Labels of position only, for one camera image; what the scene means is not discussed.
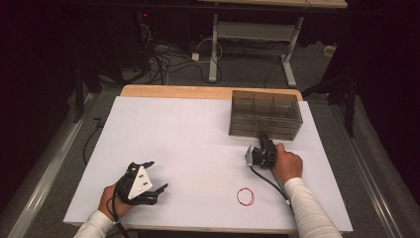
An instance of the black object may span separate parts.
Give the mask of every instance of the black object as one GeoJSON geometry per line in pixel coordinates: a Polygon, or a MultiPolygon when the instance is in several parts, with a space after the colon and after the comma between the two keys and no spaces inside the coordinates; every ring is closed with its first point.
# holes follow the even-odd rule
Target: black object
{"type": "Polygon", "coordinates": [[[164,189],[167,187],[167,184],[161,186],[156,191],[145,191],[142,194],[136,196],[133,199],[129,199],[129,193],[133,186],[133,182],[136,178],[136,175],[139,171],[139,167],[143,166],[145,169],[152,166],[155,162],[146,162],[144,164],[138,165],[131,163],[127,168],[126,173],[120,178],[117,182],[115,189],[124,203],[130,205],[155,205],[158,202],[158,196],[164,192],[164,189]]]}
{"type": "Polygon", "coordinates": [[[267,134],[259,137],[261,147],[254,147],[248,150],[245,155],[249,166],[260,166],[262,168],[271,168],[275,165],[277,158],[277,149],[267,134]]]}

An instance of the dark background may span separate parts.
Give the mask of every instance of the dark background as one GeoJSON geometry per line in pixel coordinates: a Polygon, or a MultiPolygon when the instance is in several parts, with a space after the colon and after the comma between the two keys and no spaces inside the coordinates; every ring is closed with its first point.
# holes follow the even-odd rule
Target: dark background
{"type": "MultiPolygon", "coordinates": [[[[420,169],[419,4],[409,0],[348,3],[350,10],[375,10],[388,4],[393,7],[385,9],[387,14],[382,17],[351,22],[341,17],[311,16],[304,21],[298,43],[303,47],[317,41],[326,45],[340,43],[324,81],[352,60],[364,59],[357,68],[358,94],[382,145],[420,203],[415,176],[420,169]]],[[[83,80],[89,89],[98,90],[97,74],[120,77],[121,67],[136,66],[142,59],[138,51],[132,51],[139,48],[138,28],[133,21],[139,12],[85,11],[88,14],[64,9],[53,0],[1,3],[0,210],[65,118],[69,109],[66,98],[74,88],[75,71],[83,68],[83,80]]],[[[186,49],[191,40],[211,34],[211,14],[148,14],[148,19],[143,20],[149,21],[154,31],[186,49]]],[[[252,17],[272,21],[269,16],[252,17]]],[[[327,92],[332,90],[335,87],[327,88],[327,92]]]]}

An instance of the wooden table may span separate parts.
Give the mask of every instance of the wooden table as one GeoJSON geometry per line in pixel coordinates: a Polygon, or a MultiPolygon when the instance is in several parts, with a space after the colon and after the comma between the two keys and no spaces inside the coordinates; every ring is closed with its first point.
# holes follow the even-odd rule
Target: wooden table
{"type": "MultiPolygon", "coordinates": [[[[316,131],[307,102],[290,89],[128,85],[117,97],[83,174],[64,222],[81,225],[97,209],[103,187],[114,183],[131,162],[156,163],[148,174],[158,188],[168,183],[154,206],[137,206],[126,228],[289,234],[296,230],[290,208],[245,163],[255,138],[228,135],[232,90],[294,94],[303,125],[294,141],[282,141],[300,155],[303,178],[339,230],[353,230],[316,131]],[[243,206],[237,192],[255,195],[243,206]]],[[[269,170],[256,168],[275,182],[269,170]]]]}

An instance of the transparent container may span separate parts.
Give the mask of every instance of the transparent container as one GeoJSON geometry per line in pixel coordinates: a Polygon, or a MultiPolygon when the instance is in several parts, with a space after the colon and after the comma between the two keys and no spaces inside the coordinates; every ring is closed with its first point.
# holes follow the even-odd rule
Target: transparent container
{"type": "Polygon", "coordinates": [[[302,126],[297,97],[291,94],[238,91],[232,92],[229,135],[294,140],[302,126]]]}

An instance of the gray carpet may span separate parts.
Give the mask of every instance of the gray carpet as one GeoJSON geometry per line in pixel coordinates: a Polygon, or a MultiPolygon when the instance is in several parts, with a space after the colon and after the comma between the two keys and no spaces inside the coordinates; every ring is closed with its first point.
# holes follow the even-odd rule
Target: gray carpet
{"type": "MultiPolygon", "coordinates": [[[[321,54],[323,48],[324,46],[322,45],[314,45],[306,49],[296,49],[291,63],[298,89],[310,87],[321,79],[329,62],[329,59],[321,54]]],[[[287,88],[282,69],[279,66],[273,67],[278,62],[279,51],[284,51],[284,46],[277,46],[277,48],[270,51],[249,53],[236,60],[221,59],[219,66],[222,69],[222,81],[213,86],[263,87],[263,83],[269,78],[266,84],[267,87],[287,88]]],[[[228,57],[233,58],[237,55],[240,55],[240,53],[229,54],[226,51],[226,56],[228,57]]],[[[172,63],[180,61],[184,61],[184,59],[171,58],[172,63]]],[[[206,76],[208,73],[206,68],[208,66],[204,64],[201,66],[203,75],[206,76]]],[[[188,67],[171,73],[168,84],[209,86],[200,79],[200,70],[196,67],[188,67]]],[[[97,122],[93,118],[105,119],[109,114],[115,97],[119,95],[120,91],[121,88],[119,87],[104,85],[26,237],[72,237],[77,231],[76,227],[62,223],[62,219],[84,171],[82,160],[83,147],[96,128],[97,122]]],[[[358,170],[355,154],[348,142],[348,137],[340,127],[342,122],[337,120],[334,115],[334,106],[328,105],[324,95],[312,95],[307,100],[355,229],[354,232],[345,234],[344,237],[387,237],[383,224],[371,202],[369,193],[362,182],[363,177],[358,170]]],[[[364,157],[368,158],[367,164],[371,168],[372,175],[375,177],[381,192],[386,197],[388,204],[390,204],[396,223],[404,228],[401,228],[401,233],[406,237],[420,237],[419,228],[416,227],[416,224],[419,224],[420,221],[418,206],[415,202],[413,203],[412,197],[381,147],[374,130],[369,126],[363,106],[359,102],[357,103],[355,120],[355,141],[364,157]]],[[[88,144],[86,150],[87,158],[92,153],[99,135],[100,130],[88,144]]],[[[45,165],[36,167],[38,172],[33,172],[35,179],[40,178],[39,174],[43,173],[45,167],[45,165]]],[[[7,236],[14,220],[16,220],[26,200],[32,193],[34,183],[31,184],[23,184],[20,191],[21,195],[17,195],[24,201],[23,205],[22,202],[15,202],[12,204],[14,208],[9,206],[8,212],[2,214],[1,237],[7,236]]],[[[147,231],[146,237],[278,236],[147,231]]]]}

